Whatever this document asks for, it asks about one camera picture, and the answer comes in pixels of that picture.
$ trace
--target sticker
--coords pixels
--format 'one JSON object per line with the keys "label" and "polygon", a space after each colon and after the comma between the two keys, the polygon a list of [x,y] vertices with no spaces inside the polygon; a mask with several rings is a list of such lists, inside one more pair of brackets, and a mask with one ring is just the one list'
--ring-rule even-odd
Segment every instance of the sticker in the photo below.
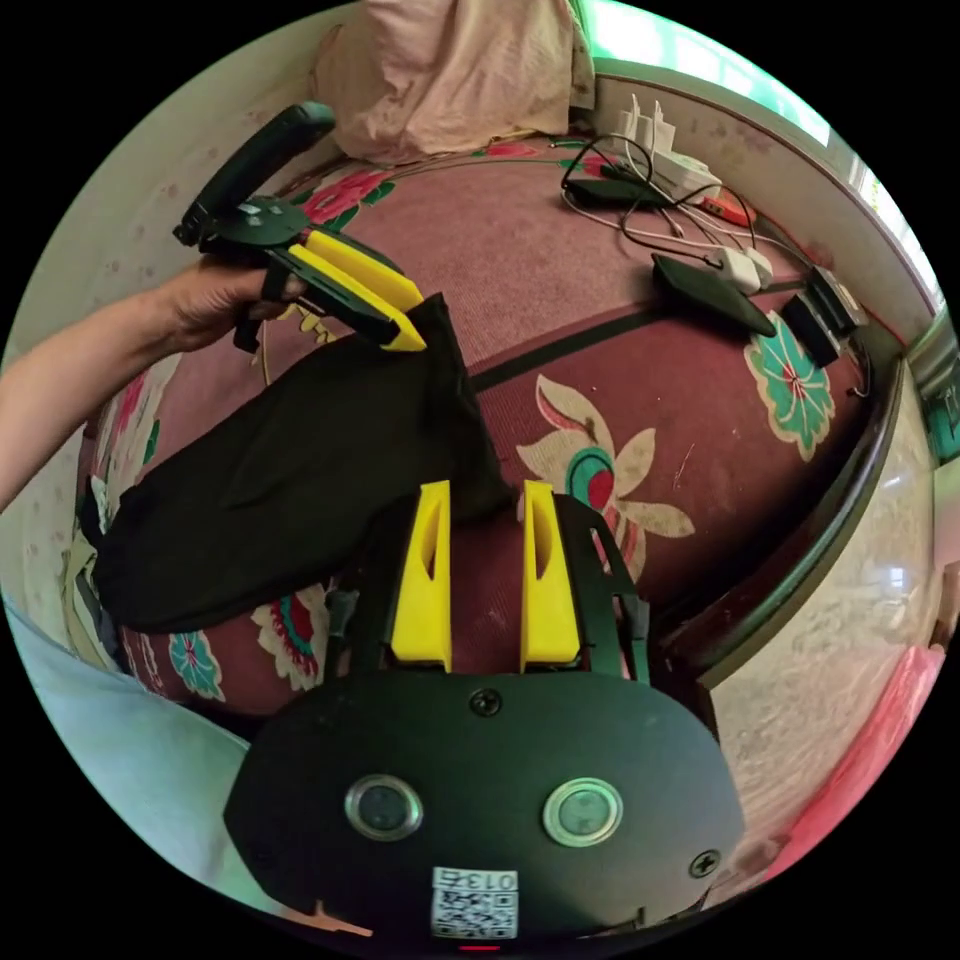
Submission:
{"label": "sticker", "polygon": [[514,940],[518,901],[516,870],[434,867],[430,930],[460,940]]}

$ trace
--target black bag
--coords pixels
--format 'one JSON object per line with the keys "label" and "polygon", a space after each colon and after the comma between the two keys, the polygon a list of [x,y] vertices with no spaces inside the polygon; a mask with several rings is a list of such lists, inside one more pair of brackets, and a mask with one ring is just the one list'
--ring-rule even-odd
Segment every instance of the black bag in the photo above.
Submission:
{"label": "black bag", "polygon": [[117,623],[199,630],[322,582],[423,483],[450,480],[454,521],[510,505],[442,296],[410,319],[425,351],[314,350],[123,494],[93,572]]}

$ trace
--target wall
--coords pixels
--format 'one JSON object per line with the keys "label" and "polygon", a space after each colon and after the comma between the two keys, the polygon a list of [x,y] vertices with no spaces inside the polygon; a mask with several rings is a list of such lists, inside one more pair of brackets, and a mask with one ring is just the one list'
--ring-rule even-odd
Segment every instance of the wall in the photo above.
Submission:
{"label": "wall", "polygon": [[[786,227],[905,342],[930,326],[934,305],[912,265],[873,211],[842,184],[828,158],[820,155],[814,161],[805,155],[802,131],[777,123],[773,114],[764,119],[768,129],[761,130],[755,125],[761,116],[756,104],[674,71],[656,71],[656,83],[637,79],[654,72],[639,64],[598,61],[597,71],[598,131],[617,129],[631,93],[644,113],[659,100],[664,118],[677,128],[677,152],[705,162]],[[724,106],[705,102],[707,98],[722,100]],[[742,103],[734,106],[738,99]]]}

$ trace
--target floral pattern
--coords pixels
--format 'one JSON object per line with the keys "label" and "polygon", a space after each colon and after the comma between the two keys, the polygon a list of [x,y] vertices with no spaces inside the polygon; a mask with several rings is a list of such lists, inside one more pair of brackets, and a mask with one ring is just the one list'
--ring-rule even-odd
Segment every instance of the floral pattern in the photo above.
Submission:
{"label": "floral pattern", "polygon": [[372,206],[393,190],[394,184],[387,176],[385,172],[365,170],[348,174],[315,190],[303,204],[303,210],[314,223],[342,230],[357,215],[360,204]]}
{"label": "floral pattern", "polygon": [[147,373],[144,371],[135,380],[131,381],[126,390],[120,395],[120,406],[117,410],[117,433],[122,434],[130,425],[133,415],[137,411],[143,388],[147,382]]}
{"label": "floral pattern", "polygon": [[[132,631],[124,630],[123,646],[127,652],[127,662],[130,664],[130,670],[133,673],[134,679],[141,687],[144,687],[151,693],[165,696],[163,679],[157,667],[157,658],[153,652],[153,647],[150,645],[150,638],[142,633],[133,633]],[[146,676],[141,676],[140,674],[140,669],[137,666],[138,658],[134,656],[134,649],[140,654],[139,660],[143,661]]]}
{"label": "floral pattern", "polygon": [[830,433],[830,421],[836,414],[830,377],[807,356],[776,313],[771,311],[767,316],[776,335],[754,336],[744,348],[744,357],[767,408],[774,436],[784,443],[795,443],[806,463]]}
{"label": "floral pattern", "polygon": [[309,587],[254,610],[260,627],[257,642],[273,656],[277,676],[292,690],[309,690],[323,679],[323,657],[329,628],[326,592]]}
{"label": "floral pattern", "polygon": [[220,684],[223,671],[202,630],[170,635],[170,663],[184,686],[204,700],[225,700]]}
{"label": "floral pattern", "polygon": [[539,151],[531,147],[529,143],[521,143],[516,140],[502,140],[498,143],[492,143],[483,150],[478,150],[476,156],[500,157],[501,159],[521,159],[523,157],[535,157]]}
{"label": "floral pattern", "polygon": [[602,514],[634,580],[646,563],[648,533],[671,538],[694,533],[682,510],[627,499],[653,465],[655,429],[636,434],[618,453],[603,417],[578,390],[540,376],[536,402],[556,429],[530,446],[517,447],[517,454],[557,493],[574,496]]}
{"label": "floral pattern", "polygon": [[156,450],[157,408],[176,372],[180,354],[154,364],[109,405],[100,427],[93,473],[107,487],[109,514],[114,516],[124,491],[140,477]]}

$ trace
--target red carpet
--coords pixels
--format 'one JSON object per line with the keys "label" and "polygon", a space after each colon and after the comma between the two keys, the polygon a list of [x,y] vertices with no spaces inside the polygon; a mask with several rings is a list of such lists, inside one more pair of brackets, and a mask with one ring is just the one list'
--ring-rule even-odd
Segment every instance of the red carpet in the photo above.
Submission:
{"label": "red carpet", "polygon": [[[318,217],[336,216],[401,264],[425,295],[443,292],[481,386],[508,360],[574,332],[609,333],[611,320],[657,304],[650,251],[561,204],[560,161],[574,151],[532,141],[499,153],[393,175],[363,170],[311,202]],[[639,221],[664,231],[653,215]],[[703,239],[693,224],[685,229]],[[797,279],[789,256],[761,249],[777,281]],[[767,311],[791,295],[757,303]],[[273,378],[315,348],[317,329],[300,320],[271,325]],[[800,505],[855,443],[863,403],[848,395],[859,382],[851,362],[815,371],[785,328],[751,345],[662,314],[527,366],[480,395],[507,479],[541,477],[601,510],[655,606],[709,583],[766,531],[799,524]],[[185,357],[155,414],[151,466],[262,384],[260,367],[229,342]],[[318,422],[335,415],[317,411]],[[515,517],[456,533],[457,670],[516,669],[519,535]],[[310,637],[323,621],[322,590],[314,590],[202,634],[134,635],[127,645],[157,692],[266,713],[317,681]],[[185,643],[202,670],[174,666]]]}

